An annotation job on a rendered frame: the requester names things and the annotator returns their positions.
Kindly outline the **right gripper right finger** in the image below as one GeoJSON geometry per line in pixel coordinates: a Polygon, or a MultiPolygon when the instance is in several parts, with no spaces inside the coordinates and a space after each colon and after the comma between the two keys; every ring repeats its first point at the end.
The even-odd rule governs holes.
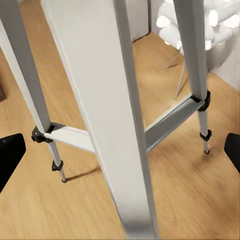
{"type": "Polygon", "coordinates": [[[240,173],[240,135],[229,133],[227,135],[224,151],[240,173]]]}

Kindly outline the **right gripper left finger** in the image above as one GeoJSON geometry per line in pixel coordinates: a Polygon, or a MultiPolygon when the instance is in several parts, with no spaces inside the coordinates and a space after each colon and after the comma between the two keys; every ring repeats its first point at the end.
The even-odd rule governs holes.
{"type": "Polygon", "coordinates": [[[22,133],[0,138],[0,193],[26,153],[22,133]]]}

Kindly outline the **camera tripod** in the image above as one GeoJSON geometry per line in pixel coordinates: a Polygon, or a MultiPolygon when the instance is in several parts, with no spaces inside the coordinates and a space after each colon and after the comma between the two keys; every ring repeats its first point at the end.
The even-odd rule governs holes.
{"type": "Polygon", "coordinates": [[[86,130],[51,122],[18,0],[0,0],[0,47],[67,182],[56,141],[96,154],[127,240],[160,240],[148,153],[195,112],[208,155],[204,0],[173,0],[191,93],[144,129],[126,0],[40,0],[86,130]]]}

